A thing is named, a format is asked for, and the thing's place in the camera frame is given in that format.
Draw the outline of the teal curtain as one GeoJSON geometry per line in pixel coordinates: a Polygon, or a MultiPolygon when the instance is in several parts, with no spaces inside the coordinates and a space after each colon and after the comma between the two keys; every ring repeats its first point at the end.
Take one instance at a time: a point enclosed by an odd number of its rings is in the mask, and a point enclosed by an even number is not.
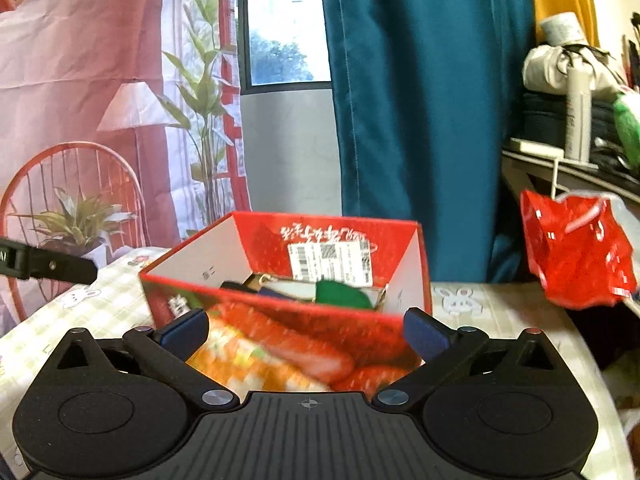
{"type": "Polygon", "coordinates": [[[436,282],[527,278],[501,150],[534,0],[322,0],[346,216],[413,220],[436,282]]]}

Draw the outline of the printed room scene backdrop cloth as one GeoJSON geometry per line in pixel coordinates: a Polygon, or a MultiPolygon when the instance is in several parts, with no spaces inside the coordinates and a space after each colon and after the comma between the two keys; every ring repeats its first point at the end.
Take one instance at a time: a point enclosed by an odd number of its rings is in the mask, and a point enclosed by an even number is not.
{"type": "Polygon", "coordinates": [[[235,0],[1,0],[1,233],[98,266],[250,206],[235,0]]]}

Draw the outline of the green plush toy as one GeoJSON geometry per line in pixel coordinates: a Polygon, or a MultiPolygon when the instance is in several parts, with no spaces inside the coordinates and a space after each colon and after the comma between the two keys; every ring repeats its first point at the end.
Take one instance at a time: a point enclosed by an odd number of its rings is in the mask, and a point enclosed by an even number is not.
{"type": "Polygon", "coordinates": [[[640,164],[639,95],[632,90],[622,92],[613,103],[614,122],[626,159],[632,169],[640,164]]]}

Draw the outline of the checkered bunny tablecloth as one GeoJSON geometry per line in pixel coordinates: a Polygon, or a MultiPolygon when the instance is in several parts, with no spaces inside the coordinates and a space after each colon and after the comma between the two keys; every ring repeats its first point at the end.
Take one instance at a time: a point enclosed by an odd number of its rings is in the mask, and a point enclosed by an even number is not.
{"type": "MultiPolygon", "coordinates": [[[[68,290],[45,304],[1,339],[1,456],[16,478],[27,472],[11,430],[23,394],[49,353],[72,327],[96,338],[122,336],[148,325],[151,313],[138,278],[142,266],[163,255],[157,247],[138,248],[101,269],[89,287],[68,290]]],[[[482,307],[471,325],[492,338],[514,338],[526,327],[543,330],[585,391],[597,413],[599,432],[582,473],[588,479],[631,479],[634,466],[612,396],[574,324],[548,304],[533,284],[437,283],[432,287],[435,318],[449,326],[457,319],[444,309],[445,292],[470,292],[482,307]]]]}

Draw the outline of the white paper roll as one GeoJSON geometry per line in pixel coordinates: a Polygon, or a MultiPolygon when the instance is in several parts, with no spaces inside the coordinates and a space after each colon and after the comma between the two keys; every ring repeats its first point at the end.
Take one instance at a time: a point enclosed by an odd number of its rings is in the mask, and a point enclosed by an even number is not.
{"type": "Polygon", "coordinates": [[[585,32],[574,12],[562,12],[544,18],[538,23],[544,40],[552,47],[588,44],[585,32]]]}

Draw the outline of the red strawberry cardboard box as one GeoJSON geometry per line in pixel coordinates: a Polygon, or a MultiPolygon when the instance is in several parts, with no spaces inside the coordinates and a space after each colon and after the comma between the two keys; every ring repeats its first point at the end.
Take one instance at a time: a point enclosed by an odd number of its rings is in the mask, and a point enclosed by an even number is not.
{"type": "Polygon", "coordinates": [[[232,212],[156,259],[140,281],[157,326],[206,312],[208,338],[191,364],[239,394],[376,393],[419,366],[402,318],[431,307],[422,229],[404,220],[232,212]],[[341,282],[374,308],[220,288],[261,273],[341,282]]]}

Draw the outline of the black desk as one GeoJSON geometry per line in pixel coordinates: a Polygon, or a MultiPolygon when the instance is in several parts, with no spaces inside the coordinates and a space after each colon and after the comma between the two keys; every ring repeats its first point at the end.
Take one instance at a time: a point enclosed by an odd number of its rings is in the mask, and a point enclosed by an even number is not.
{"type": "MultiPolygon", "coordinates": [[[[524,190],[550,195],[552,161],[523,155],[507,148],[502,150],[502,175],[515,195],[524,190]]],[[[639,217],[639,185],[597,169],[580,169],[561,165],[558,194],[572,191],[614,193],[639,217]]]]}

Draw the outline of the black strap bag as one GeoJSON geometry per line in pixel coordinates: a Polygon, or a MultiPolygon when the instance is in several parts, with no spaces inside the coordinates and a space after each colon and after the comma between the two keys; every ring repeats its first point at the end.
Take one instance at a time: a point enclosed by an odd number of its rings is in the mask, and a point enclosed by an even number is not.
{"type": "Polygon", "coordinates": [[[220,288],[283,300],[301,302],[316,300],[316,284],[296,281],[292,278],[280,278],[268,273],[252,274],[244,282],[224,281],[220,288]]]}

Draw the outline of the white spray bottle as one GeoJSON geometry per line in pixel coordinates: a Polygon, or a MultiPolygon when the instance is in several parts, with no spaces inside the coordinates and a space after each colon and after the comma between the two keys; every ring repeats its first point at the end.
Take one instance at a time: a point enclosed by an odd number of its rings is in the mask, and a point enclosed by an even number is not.
{"type": "Polygon", "coordinates": [[[588,164],[591,145],[590,75],[583,67],[567,70],[565,158],[588,164]]]}

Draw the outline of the black suitcase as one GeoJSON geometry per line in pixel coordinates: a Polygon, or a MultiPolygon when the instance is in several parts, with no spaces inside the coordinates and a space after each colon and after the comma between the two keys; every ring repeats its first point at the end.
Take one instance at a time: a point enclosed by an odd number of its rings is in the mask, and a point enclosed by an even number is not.
{"type": "MultiPolygon", "coordinates": [[[[566,97],[524,91],[512,110],[510,137],[565,148],[565,136],[566,97]]],[[[620,144],[611,103],[591,101],[591,137],[620,144]]]]}

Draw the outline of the dark framed window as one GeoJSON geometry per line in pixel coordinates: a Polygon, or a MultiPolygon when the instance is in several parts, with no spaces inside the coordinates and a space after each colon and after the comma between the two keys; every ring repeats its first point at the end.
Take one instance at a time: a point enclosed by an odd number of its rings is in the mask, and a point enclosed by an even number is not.
{"type": "Polygon", "coordinates": [[[331,87],[322,0],[236,0],[245,94],[331,87]]]}

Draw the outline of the green round soft object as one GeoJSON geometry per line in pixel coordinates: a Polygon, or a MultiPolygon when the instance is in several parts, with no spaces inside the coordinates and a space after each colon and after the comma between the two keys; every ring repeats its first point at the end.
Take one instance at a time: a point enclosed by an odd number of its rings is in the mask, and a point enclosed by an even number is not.
{"type": "Polygon", "coordinates": [[[317,304],[327,304],[328,306],[372,310],[374,305],[367,294],[362,290],[350,285],[321,280],[316,283],[314,301],[317,304]]]}

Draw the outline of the red plastic bag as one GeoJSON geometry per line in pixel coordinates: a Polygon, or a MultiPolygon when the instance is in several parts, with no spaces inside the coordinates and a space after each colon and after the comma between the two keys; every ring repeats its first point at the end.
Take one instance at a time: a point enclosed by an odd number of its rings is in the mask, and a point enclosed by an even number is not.
{"type": "Polygon", "coordinates": [[[529,271],[547,299],[570,310],[613,307],[639,290],[634,245],[602,194],[520,196],[529,271]]]}

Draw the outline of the white drawstring bag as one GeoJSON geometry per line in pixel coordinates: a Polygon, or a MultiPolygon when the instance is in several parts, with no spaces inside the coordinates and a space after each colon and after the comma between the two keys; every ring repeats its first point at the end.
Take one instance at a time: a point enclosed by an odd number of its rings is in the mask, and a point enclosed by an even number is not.
{"type": "Polygon", "coordinates": [[[591,95],[598,100],[614,100],[627,85],[624,71],[611,53],[586,44],[533,48],[522,68],[523,84],[533,92],[565,96],[571,68],[589,76],[591,95]]]}

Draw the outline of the small white box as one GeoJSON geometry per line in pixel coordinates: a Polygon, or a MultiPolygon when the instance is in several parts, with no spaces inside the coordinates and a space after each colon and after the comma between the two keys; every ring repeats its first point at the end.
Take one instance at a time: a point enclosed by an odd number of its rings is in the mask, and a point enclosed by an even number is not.
{"type": "Polygon", "coordinates": [[[531,140],[512,138],[509,141],[511,151],[539,158],[563,159],[564,150],[550,144],[544,144],[531,140]]]}

